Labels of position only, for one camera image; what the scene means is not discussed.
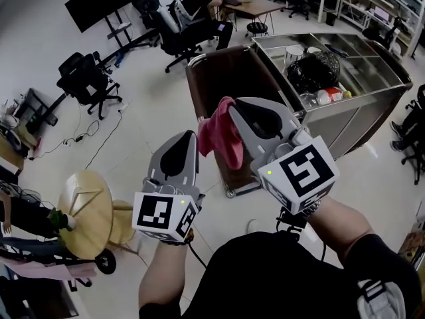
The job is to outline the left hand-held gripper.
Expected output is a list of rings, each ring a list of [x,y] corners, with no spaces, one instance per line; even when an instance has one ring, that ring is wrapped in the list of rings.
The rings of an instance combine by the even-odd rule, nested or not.
[[[180,132],[163,143],[151,157],[142,191],[134,195],[132,227],[160,241],[184,244],[205,198],[198,187],[190,186],[198,165],[194,131]]]

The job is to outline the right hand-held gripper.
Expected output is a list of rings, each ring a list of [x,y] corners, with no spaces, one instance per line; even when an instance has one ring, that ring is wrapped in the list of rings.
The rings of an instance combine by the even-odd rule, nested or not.
[[[306,213],[329,193],[339,177],[333,157],[285,104],[243,97],[229,112],[262,188],[289,213]]]

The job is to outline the pink cloth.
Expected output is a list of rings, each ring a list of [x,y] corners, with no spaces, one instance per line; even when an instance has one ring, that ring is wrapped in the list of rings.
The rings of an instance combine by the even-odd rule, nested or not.
[[[223,97],[212,116],[199,122],[197,134],[200,154],[218,152],[231,170],[239,170],[244,160],[243,143],[229,113],[235,104],[233,98]]]
[[[26,262],[0,257],[0,263],[25,278],[47,278],[51,280],[72,280],[92,278],[97,275],[95,263],[80,261],[59,261],[56,263]]]

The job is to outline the person's right forearm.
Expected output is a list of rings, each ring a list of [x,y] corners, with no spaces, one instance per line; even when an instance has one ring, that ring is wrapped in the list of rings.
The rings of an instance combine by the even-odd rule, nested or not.
[[[307,222],[318,237],[337,254],[342,265],[358,240],[375,233],[363,214],[330,196],[321,200]]]

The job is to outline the black plastic bag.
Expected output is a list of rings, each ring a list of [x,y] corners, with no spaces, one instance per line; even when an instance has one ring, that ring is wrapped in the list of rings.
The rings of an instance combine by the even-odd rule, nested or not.
[[[316,52],[297,60],[287,68],[287,79],[301,95],[336,87],[339,84],[340,63],[331,52]]]

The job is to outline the clear bottle with red label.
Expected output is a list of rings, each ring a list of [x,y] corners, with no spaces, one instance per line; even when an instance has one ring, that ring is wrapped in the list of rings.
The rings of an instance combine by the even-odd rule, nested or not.
[[[348,90],[341,90],[337,87],[330,87],[318,90],[313,93],[304,93],[299,96],[307,109],[325,106],[334,102],[352,97]]]

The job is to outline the white mug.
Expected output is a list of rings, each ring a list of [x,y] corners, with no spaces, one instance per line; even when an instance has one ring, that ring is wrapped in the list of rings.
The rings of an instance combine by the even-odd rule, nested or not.
[[[290,45],[286,47],[285,67],[288,68],[292,63],[303,58],[304,48],[301,45]]]

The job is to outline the silver wristwatch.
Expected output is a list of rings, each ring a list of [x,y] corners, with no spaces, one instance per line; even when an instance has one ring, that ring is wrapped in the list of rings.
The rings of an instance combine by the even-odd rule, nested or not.
[[[317,209],[319,208],[321,204],[321,200],[318,200],[314,203],[311,203],[307,206],[305,206],[302,210],[301,210],[301,214],[303,217],[307,218],[310,215],[312,215],[313,213],[315,213],[317,211]]]

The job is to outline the person's white shoe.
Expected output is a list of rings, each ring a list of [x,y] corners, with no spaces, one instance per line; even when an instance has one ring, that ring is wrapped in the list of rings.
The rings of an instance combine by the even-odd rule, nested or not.
[[[257,219],[251,219],[249,220],[247,226],[246,226],[246,234],[252,234],[252,233],[261,233],[263,232],[263,226],[261,222]]]

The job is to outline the black round stool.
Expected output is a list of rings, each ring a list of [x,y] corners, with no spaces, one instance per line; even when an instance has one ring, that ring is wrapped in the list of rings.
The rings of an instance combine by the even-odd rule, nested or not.
[[[258,37],[268,35],[268,26],[265,23],[252,21],[246,26],[245,37]]]

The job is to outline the dark blue plastic tool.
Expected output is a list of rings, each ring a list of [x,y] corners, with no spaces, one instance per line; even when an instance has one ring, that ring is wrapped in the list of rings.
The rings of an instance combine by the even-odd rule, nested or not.
[[[324,46],[325,46],[325,47],[326,47],[329,51],[331,51],[331,52],[333,52],[333,53],[335,53],[335,54],[338,54],[340,57],[347,58],[347,57],[349,56],[348,52],[344,51],[343,49],[340,49],[340,48],[334,47],[334,46],[333,46],[333,45],[331,45],[331,44],[324,44]]]

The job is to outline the round wooden table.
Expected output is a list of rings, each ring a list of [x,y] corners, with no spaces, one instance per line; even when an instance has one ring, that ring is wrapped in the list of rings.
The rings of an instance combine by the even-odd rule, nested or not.
[[[95,171],[81,170],[64,184],[57,209],[70,218],[72,230],[60,230],[65,247],[76,257],[93,260],[106,248],[113,225],[108,184]]]

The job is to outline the black side desk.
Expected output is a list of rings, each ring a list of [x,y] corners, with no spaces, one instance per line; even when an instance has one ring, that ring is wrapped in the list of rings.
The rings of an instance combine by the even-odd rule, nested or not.
[[[66,94],[62,93],[53,103],[48,104],[42,99],[41,93],[34,88],[29,88],[25,95],[17,101],[17,108],[13,115],[20,121],[26,121],[31,130],[38,130],[43,124],[55,126],[58,118],[54,111],[65,100]]]

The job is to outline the black television on stand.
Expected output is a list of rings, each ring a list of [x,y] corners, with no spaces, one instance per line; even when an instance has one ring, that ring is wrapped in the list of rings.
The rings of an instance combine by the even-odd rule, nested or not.
[[[93,27],[100,21],[105,21],[110,29],[108,34],[109,39],[115,39],[118,46],[124,48],[119,34],[123,33],[127,40],[128,46],[131,49],[151,46],[152,37],[148,37],[149,41],[143,42],[141,39],[132,39],[127,32],[127,29],[131,27],[131,23],[120,24],[118,28],[114,28],[109,20],[110,15],[116,16],[119,22],[122,19],[119,14],[119,10],[126,5],[133,4],[139,0],[69,0],[65,3],[65,7],[75,22],[80,32],[87,31],[90,27]]]

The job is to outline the grey chest harness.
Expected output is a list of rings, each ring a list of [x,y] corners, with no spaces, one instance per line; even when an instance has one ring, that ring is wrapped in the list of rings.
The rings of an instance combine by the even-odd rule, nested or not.
[[[357,308],[361,319],[406,319],[401,289],[394,282],[362,280]]]

